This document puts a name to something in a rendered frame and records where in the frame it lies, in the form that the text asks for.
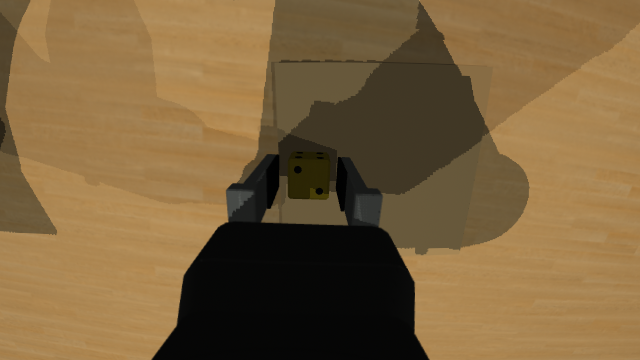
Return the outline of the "yellow die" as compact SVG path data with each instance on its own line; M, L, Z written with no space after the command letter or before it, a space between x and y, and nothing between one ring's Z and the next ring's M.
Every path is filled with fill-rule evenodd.
M327 152L293 151L288 160L288 197L327 200L330 165Z

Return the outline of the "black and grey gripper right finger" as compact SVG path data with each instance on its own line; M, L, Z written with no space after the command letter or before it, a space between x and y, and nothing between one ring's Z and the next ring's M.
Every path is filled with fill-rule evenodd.
M367 188L350 157L338 157L336 192L348 225L379 227L383 195Z

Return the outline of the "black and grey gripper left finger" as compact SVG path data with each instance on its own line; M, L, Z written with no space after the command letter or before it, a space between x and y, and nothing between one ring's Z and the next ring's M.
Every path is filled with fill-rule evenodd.
M226 189L228 222L261 222L279 189L279 155L267 154L244 183Z

